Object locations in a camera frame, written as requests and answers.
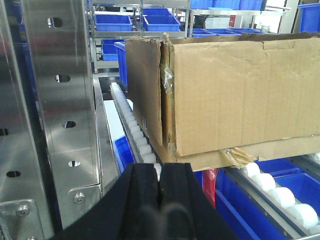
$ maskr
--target box flap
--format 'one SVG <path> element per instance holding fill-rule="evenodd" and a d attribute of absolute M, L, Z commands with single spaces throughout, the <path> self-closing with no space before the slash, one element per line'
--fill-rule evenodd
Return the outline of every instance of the box flap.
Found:
<path fill-rule="evenodd" d="M 133 102 L 134 115 L 149 136 L 163 144 L 161 121 L 159 40 L 134 37 L 125 41 L 128 69 L 128 98 Z"/>
<path fill-rule="evenodd" d="M 177 156 L 320 133 L 320 39 L 174 45 Z"/>

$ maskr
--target torn cardboard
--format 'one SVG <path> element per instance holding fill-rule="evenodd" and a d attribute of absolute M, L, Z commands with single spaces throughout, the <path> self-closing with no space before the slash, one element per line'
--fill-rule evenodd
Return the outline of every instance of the torn cardboard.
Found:
<path fill-rule="evenodd" d="M 203 170 L 318 152 L 318 36 L 127 40 L 129 98 L 162 161 Z"/>

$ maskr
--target black object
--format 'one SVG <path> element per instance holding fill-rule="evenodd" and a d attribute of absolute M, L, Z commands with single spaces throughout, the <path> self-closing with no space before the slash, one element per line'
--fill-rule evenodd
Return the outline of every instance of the black object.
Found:
<path fill-rule="evenodd" d="M 131 164 L 106 196 L 53 240 L 235 240 L 188 163 Z"/>

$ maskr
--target metal panel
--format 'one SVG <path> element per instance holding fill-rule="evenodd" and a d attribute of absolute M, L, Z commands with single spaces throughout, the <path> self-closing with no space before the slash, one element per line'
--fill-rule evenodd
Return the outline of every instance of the metal panel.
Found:
<path fill-rule="evenodd" d="M 0 0 L 0 215 L 13 239 L 41 240 L 53 235 L 45 191 L 50 183 L 50 169 L 10 3 Z M 25 220 L 13 220 L 12 224 L 12 211 L 6 212 L 12 205 L 4 202 L 14 201 L 18 207 L 21 200 L 30 203 L 30 215 Z M 39 217 L 41 223 L 32 220 Z"/>
<path fill-rule="evenodd" d="M 119 170 L 114 157 L 111 144 L 109 124 L 107 120 L 102 90 L 98 76 L 93 76 L 93 87 L 96 108 L 96 120 L 98 129 L 99 154 L 101 159 L 101 185 L 102 193 L 106 194 L 119 177 Z"/>
<path fill-rule="evenodd" d="M 21 0 L 21 6 L 66 228 L 89 210 L 86 204 L 79 212 L 70 209 L 70 190 L 101 183 L 85 1 Z"/>

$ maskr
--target metal bracket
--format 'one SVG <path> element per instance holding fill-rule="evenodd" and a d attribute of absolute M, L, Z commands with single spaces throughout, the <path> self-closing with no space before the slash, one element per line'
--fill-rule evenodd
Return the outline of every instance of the metal bracket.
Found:
<path fill-rule="evenodd" d="M 0 226 L 5 240 L 44 240 L 37 205 L 32 200 L 0 203 Z"/>

